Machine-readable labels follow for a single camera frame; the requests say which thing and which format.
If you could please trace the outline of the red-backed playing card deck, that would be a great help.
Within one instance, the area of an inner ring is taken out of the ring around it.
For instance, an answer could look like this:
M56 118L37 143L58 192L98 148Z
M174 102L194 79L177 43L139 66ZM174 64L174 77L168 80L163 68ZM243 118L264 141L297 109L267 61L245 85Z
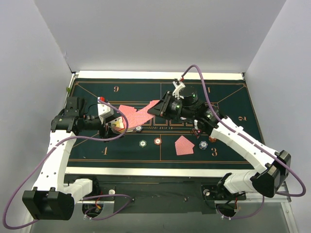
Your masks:
M154 115L149 114L148 110L154 107L158 102L159 100L152 100L147 106L145 106L141 110L134 113L126 114L125 116L128 123L127 131L129 132L135 129L137 126L143 125L144 123L152 119Z

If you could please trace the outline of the blue chip position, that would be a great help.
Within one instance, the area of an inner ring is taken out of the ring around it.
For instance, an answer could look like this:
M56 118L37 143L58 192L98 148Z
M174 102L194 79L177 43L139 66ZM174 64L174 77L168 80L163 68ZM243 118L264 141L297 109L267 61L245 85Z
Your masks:
M136 132L141 132L142 131L142 126L141 125L138 125L135 127L135 131Z

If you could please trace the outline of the red card position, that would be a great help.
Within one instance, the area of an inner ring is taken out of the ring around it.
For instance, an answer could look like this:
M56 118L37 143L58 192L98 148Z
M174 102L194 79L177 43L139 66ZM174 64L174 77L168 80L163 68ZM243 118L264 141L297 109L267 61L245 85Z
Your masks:
M126 116L129 114L133 114L137 111L136 108L134 108L132 106L127 106L127 105L120 105L119 110Z
M180 143L180 144L175 144L175 151L177 156L181 155L189 155L189 154L194 154L193 152L193 147L194 144L189 144L189 143Z
M184 136L180 136L175 141L175 150L177 155L193 154L194 144Z

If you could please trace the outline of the red poker chip stack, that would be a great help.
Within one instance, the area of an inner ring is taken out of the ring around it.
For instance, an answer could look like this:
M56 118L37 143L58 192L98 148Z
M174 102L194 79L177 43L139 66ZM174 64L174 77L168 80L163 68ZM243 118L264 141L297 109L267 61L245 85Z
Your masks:
M155 139L154 139L154 143L155 143L156 145L160 145L160 144L162 143L161 138L155 138Z

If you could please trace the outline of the green poker chip stack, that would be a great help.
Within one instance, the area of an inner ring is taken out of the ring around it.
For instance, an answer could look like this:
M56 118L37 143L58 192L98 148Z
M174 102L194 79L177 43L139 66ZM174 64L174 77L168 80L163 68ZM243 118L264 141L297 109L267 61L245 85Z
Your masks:
M145 140L141 140L139 142L139 146L143 148L143 147L147 146L147 142Z

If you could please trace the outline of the red chips position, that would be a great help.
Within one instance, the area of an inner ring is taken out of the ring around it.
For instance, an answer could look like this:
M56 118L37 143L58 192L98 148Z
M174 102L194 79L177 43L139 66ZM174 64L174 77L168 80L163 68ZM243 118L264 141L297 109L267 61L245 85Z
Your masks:
M212 143L214 143L214 142L216 142L216 141L217 141L217 139L216 139L216 138L214 138L214 137L209 136L209 141L210 141L210 142L212 142Z

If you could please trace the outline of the blue chips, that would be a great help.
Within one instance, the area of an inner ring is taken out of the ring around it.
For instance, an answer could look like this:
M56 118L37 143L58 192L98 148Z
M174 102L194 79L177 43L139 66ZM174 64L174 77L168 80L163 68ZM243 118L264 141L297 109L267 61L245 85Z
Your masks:
M208 148L208 143L207 143L206 141L201 141L201 142L199 143L199 148L200 148L201 150L206 150L206 149Z

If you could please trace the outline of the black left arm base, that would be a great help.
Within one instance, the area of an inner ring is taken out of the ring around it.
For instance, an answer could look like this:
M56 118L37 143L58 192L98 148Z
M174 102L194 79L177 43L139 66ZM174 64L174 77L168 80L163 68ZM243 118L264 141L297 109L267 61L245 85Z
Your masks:
M116 186L110 183L101 183L97 178L80 178L69 185L69 193L75 203L81 200L95 200L99 195L105 195L100 198L102 201L113 201L115 198L112 194L116 194Z

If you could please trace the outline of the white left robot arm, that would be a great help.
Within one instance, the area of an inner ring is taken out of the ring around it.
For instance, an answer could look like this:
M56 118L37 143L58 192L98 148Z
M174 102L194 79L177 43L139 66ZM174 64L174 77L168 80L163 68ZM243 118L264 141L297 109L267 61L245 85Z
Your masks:
M96 178L80 178L64 186L65 171L71 150L81 131L98 131L98 141L113 140L108 134L106 119L118 109L104 98L98 98L98 114L87 115L86 100L68 97L63 110L52 120L47 158L31 190L23 193L22 201L35 220L69 220L75 204L87 197L96 199L100 187Z

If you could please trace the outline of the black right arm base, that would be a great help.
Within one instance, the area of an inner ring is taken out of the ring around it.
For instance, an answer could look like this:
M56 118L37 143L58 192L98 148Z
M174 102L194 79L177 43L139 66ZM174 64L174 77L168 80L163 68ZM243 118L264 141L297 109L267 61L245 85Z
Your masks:
M246 200L246 193L230 193L224 187L218 187L216 184L202 184L202 196L207 200Z

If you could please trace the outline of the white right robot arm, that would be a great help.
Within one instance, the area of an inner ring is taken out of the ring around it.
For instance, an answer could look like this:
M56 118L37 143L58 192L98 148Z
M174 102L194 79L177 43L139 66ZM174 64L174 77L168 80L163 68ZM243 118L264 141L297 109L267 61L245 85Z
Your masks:
M168 91L148 113L167 120L193 123L199 134L206 133L220 140L251 164L252 170L227 173L218 182L217 193L223 199L248 191L272 198L289 175L285 168L291 163L288 152L277 152L252 138L229 117L199 100L191 86L182 88L180 98Z

